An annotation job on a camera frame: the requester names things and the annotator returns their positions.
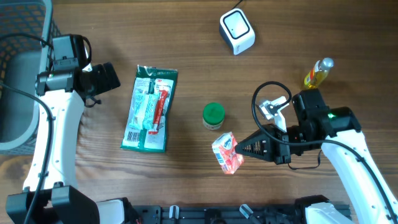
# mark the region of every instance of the wood grain surface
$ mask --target wood grain surface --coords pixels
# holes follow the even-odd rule
[[[321,85],[331,108],[349,106],[359,119],[374,161],[398,195],[398,3],[395,1],[244,1],[256,32],[249,50],[234,56],[218,32],[234,1],[56,4],[64,34],[81,34],[93,47],[93,64],[112,62],[121,87],[100,95],[102,105],[81,118],[76,153],[79,190],[94,201],[128,197],[134,205],[264,205],[293,203],[322,194],[350,203],[341,180],[322,155],[315,170],[290,170],[246,157],[224,175],[212,142],[232,131],[238,141],[257,130],[251,97],[275,80],[293,94],[314,63],[335,59]],[[178,69],[165,154],[121,150],[137,64]],[[259,97],[284,95],[269,87]],[[221,103],[220,130],[202,124],[207,103]],[[292,106],[287,126],[297,124]],[[316,164],[318,150],[292,158]],[[10,223],[6,197],[22,190],[32,156],[0,156],[0,222]]]

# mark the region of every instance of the small jar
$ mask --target small jar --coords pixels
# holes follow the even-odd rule
[[[209,130],[217,130],[223,124],[225,110],[219,103],[209,103],[203,110],[203,125]]]

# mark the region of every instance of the bottle cap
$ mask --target bottle cap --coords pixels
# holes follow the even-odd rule
[[[334,66],[333,59],[331,58],[324,58],[319,65],[321,70],[330,70]]]
[[[219,103],[209,103],[203,110],[203,120],[210,125],[217,125],[224,121],[225,110]]]

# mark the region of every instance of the gray bottle cap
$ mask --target gray bottle cap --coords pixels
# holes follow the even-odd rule
[[[331,58],[324,58],[319,65],[321,70],[330,70],[334,66],[333,59]]]

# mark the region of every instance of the white cube device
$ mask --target white cube device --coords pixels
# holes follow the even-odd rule
[[[254,44],[254,30],[243,11],[232,9],[220,18],[220,34],[235,55]]]

